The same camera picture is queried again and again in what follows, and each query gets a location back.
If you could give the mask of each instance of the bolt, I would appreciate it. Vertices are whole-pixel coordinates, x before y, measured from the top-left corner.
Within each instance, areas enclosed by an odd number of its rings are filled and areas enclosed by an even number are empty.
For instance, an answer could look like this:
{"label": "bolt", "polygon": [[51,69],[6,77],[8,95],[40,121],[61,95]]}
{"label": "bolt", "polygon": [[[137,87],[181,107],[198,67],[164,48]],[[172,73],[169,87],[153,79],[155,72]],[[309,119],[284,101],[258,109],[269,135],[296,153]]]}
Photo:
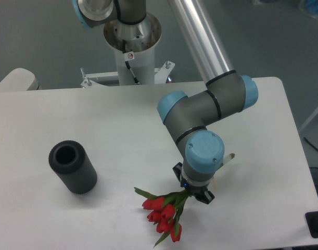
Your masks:
{"label": "bolt", "polygon": [[81,74],[82,74],[82,79],[86,78],[85,70],[84,68],[80,68]]}
{"label": "bolt", "polygon": [[171,63],[169,61],[166,61],[166,69],[169,69],[170,65],[171,65]]}
{"label": "bolt", "polygon": [[89,79],[89,77],[87,77],[87,85],[88,85],[88,86],[92,86],[92,82],[91,82],[91,80]]}

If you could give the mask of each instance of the black cylinder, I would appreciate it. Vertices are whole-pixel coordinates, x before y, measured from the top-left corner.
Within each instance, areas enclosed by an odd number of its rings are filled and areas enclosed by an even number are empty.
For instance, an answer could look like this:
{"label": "black cylinder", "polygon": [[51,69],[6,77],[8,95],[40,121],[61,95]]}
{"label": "black cylinder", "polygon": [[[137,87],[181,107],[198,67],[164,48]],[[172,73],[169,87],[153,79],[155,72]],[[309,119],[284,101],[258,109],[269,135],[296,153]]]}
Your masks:
{"label": "black cylinder", "polygon": [[96,171],[78,142],[63,141],[54,146],[49,164],[72,193],[87,193],[97,182]]}

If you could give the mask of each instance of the white table surface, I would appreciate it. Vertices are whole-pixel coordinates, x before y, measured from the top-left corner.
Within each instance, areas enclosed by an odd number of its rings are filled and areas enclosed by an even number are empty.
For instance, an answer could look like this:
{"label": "white table surface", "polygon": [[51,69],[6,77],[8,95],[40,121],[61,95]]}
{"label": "white table surface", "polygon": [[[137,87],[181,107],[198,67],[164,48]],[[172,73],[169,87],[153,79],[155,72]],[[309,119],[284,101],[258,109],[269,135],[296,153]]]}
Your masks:
{"label": "white table surface", "polygon": [[[215,174],[210,205],[190,198],[182,238],[156,249],[244,250],[318,244],[304,214],[318,199],[281,81],[255,79],[255,106],[208,126],[236,158]],[[152,249],[159,234],[133,187],[179,191],[182,158],[156,111],[198,83],[0,93],[0,250]],[[63,140],[81,143],[98,174],[74,195],[51,170]]]}

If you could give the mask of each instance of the black cable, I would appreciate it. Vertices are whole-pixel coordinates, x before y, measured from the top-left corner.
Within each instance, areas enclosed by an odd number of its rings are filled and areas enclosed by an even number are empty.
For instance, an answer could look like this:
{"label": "black cable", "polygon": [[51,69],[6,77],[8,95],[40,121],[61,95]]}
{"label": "black cable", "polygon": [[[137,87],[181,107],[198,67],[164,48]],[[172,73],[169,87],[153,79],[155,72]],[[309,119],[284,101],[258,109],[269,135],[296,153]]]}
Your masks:
{"label": "black cable", "polygon": [[318,167],[309,167],[310,169],[318,169]]}
{"label": "black cable", "polygon": [[[126,53],[126,40],[123,40],[122,43],[123,43],[122,53],[125,54],[125,53]],[[131,66],[130,66],[130,64],[129,64],[128,61],[125,61],[125,65],[126,65],[126,67],[128,68],[128,70],[131,72],[132,77],[133,77],[133,80],[134,80],[134,83],[135,83],[136,85],[140,84],[140,82],[138,81],[137,77],[135,76],[133,70],[131,69]]]}
{"label": "black cable", "polygon": [[310,141],[308,141],[308,139],[306,137],[303,138],[313,149],[315,149],[318,152],[318,148],[315,147],[313,144],[311,144]]}

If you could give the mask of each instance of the white chair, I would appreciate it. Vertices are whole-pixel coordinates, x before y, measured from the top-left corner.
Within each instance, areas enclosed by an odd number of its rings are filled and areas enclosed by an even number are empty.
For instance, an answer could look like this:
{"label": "white chair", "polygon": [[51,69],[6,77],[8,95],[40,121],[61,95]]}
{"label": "white chair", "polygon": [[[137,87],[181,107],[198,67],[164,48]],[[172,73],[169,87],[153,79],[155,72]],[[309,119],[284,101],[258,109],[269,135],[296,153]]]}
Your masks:
{"label": "white chair", "polygon": [[26,69],[15,69],[0,82],[0,92],[40,90],[35,75]]}
{"label": "white chair", "polygon": [[305,130],[307,127],[315,125],[318,122],[318,107],[314,110],[313,113],[305,120],[305,122],[299,128],[299,133]]}

